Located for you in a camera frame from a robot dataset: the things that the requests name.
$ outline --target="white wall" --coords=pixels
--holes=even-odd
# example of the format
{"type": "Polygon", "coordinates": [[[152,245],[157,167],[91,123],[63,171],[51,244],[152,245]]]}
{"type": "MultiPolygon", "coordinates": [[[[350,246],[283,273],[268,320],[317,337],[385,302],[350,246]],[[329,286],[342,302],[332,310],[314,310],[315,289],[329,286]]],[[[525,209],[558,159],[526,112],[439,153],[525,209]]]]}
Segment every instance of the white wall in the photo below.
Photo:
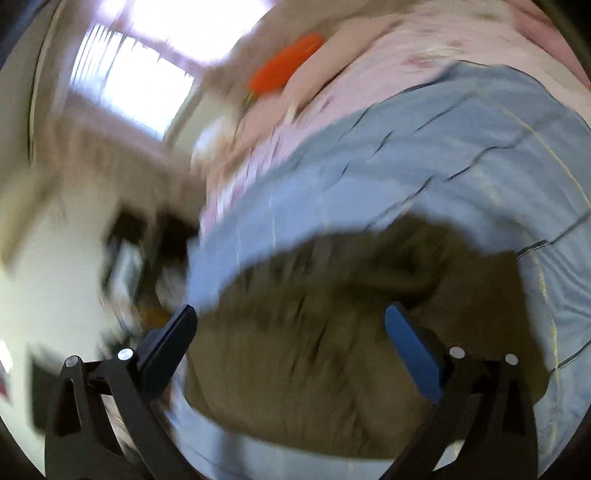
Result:
{"type": "Polygon", "coordinates": [[[31,228],[13,272],[0,271],[0,339],[14,362],[11,403],[0,398],[0,416],[42,472],[43,437],[31,427],[30,352],[44,345],[60,361],[72,354],[92,361],[101,335],[119,330],[99,301],[101,238],[117,204],[104,188],[62,190],[31,228]]]}
{"type": "Polygon", "coordinates": [[[239,118],[236,105],[214,92],[197,93],[200,101],[187,118],[174,143],[175,151],[190,155],[201,132],[218,118],[239,118]]]}
{"type": "Polygon", "coordinates": [[[18,164],[28,162],[28,121],[41,44],[58,2],[36,17],[0,70],[0,189],[18,164]]]}

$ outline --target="dark object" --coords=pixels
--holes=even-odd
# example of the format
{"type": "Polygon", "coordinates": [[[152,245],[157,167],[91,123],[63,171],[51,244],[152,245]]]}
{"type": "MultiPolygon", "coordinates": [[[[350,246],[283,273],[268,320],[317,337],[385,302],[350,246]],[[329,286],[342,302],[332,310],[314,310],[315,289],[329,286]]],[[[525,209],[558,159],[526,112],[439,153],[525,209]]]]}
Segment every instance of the dark object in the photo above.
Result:
{"type": "Polygon", "coordinates": [[[58,375],[47,368],[47,363],[36,357],[31,357],[31,408],[33,410],[33,425],[41,432],[45,431],[49,416],[48,398],[56,390],[58,375]]]}
{"type": "Polygon", "coordinates": [[[66,360],[46,429],[47,478],[147,478],[141,468],[125,459],[101,394],[115,399],[154,478],[202,478],[175,447],[145,400],[169,382],[196,328],[195,311],[185,307],[159,335],[147,339],[136,352],[124,349],[102,362],[84,363],[76,356],[66,360]]]}
{"type": "Polygon", "coordinates": [[[198,228],[170,213],[158,214],[156,226],[145,242],[146,261],[140,273],[134,303],[144,301],[150,305],[160,305],[155,286],[163,266],[168,262],[186,263],[187,241],[198,233],[198,228]]]}
{"type": "Polygon", "coordinates": [[[414,328],[400,307],[390,307],[386,330],[419,390],[444,395],[383,480],[535,480],[538,443],[534,411],[521,368],[477,360],[460,349],[453,358],[433,332],[414,328]],[[468,408],[481,394],[476,417],[458,458],[433,472],[468,408]]]}
{"type": "Polygon", "coordinates": [[[121,241],[127,240],[130,244],[139,245],[144,238],[147,227],[148,224],[144,218],[131,210],[123,208],[111,226],[105,238],[105,243],[109,245],[112,242],[121,243],[121,241]]]}
{"type": "Polygon", "coordinates": [[[0,419],[0,472],[10,480],[44,480],[0,419]]]}
{"type": "Polygon", "coordinates": [[[0,2],[0,69],[22,34],[49,0],[2,0],[0,2]]]}
{"type": "Polygon", "coordinates": [[[107,292],[113,269],[119,256],[123,241],[139,245],[146,234],[147,221],[130,210],[122,209],[109,229],[104,243],[108,250],[109,261],[100,282],[103,292],[107,292]]]}
{"type": "MultiPolygon", "coordinates": [[[[412,349],[400,353],[417,386],[444,393],[382,480],[467,480],[484,478],[483,472],[495,480],[535,479],[534,415],[519,366],[468,354],[452,358],[433,332],[415,329],[397,307],[388,309],[386,324],[395,345],[412,343],[412,349]],[[482,401],[459,458],[433,472],[473,393],[480,393],[482,401]]],[[[180,454],[146,403],[169,382],[196,328],[195,311],[185,307],[136,352],[122,350],[114,359],[87,364],[76,356],[66,360],[47,426],[48,479],[149,478],[124,458],[99,394],[114,397],[154,479],[204,478],[180,454]]]]}

